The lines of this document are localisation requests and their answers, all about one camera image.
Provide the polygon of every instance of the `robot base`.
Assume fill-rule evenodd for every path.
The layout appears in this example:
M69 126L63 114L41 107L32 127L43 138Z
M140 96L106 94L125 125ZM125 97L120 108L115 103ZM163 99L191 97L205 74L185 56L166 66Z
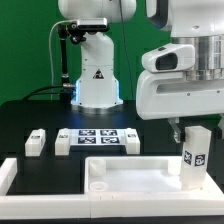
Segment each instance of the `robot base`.
M123 104L118 104L108 108L84 107L81 105L73 104L73 102L71 103L71 105L73 110L86 113L86 114L110 114L110 113L121 111L123 108Z

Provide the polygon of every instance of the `small white block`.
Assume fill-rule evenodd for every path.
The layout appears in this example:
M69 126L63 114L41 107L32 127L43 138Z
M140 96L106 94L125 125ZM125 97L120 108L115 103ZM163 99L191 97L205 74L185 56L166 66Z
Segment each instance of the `small white block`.
M127 154L140 154L140 141L137 131L131 128L125 129L124 137Z
M46 141L46 132L43 129L32 131L25 144L26 156L40 156Z
M70 150L71 130L61 129L58 132L57 139L55 141L55 155L56 156L68 156Z
M107 172L107 165L104 159L92 159L89 162L89 173L94 177L102 177Z

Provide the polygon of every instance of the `table surface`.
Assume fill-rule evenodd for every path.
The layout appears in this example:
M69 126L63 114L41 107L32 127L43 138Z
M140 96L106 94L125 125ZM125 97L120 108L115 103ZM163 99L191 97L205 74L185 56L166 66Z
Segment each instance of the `table surface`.
M183 126L203 125L215 129L218 116L184 118ZM25 142L35 129L46 130L46 143L39 158L25 157ZM167 120L143 121L138 117L134 101L125 101L123 109L107 115L90 115L71 110L59 101L10 101L0 107L0 161L18 159L18 173L8 195L82 194L84 162L89 156L122 156L123 146L107 148L72 148L68 157L54 156L54 142L59 129L126 129L137 130L141 155L181 155L182 144L176 144ZM224 156L223 140L213 139L208 171L218 184L224 183L220 156ZM223 223L223 217L154 217L81 220L29 220L4 223Z

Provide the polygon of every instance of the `robot logo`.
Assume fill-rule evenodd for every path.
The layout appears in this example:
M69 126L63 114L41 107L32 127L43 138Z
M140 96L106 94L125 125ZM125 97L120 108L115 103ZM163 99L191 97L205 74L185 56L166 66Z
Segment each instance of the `robot logo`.
M103 74L100 69L97 70L96 74L93 77L94 79L104 79Z

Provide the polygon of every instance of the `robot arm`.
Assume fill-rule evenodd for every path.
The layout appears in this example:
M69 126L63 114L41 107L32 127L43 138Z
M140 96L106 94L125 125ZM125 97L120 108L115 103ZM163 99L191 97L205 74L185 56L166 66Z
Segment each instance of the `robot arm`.
M158 29L170 31L169 0L146 0L147 16Z
M59 0L61 14L72 21L64 33L73 44L81 43L82 74L76 82L74 110L108 113L119 110L119 83L114 77L114 44L102 31L108 23L130 19L136 0Z
M108 22L116 23L123 19L129 20L136 10L136 0L59 0L61 14L67 19L106 18Z
M171 43L143 56L143 119L223 113L223 9L222 0L147 0L149 19L171 30Z

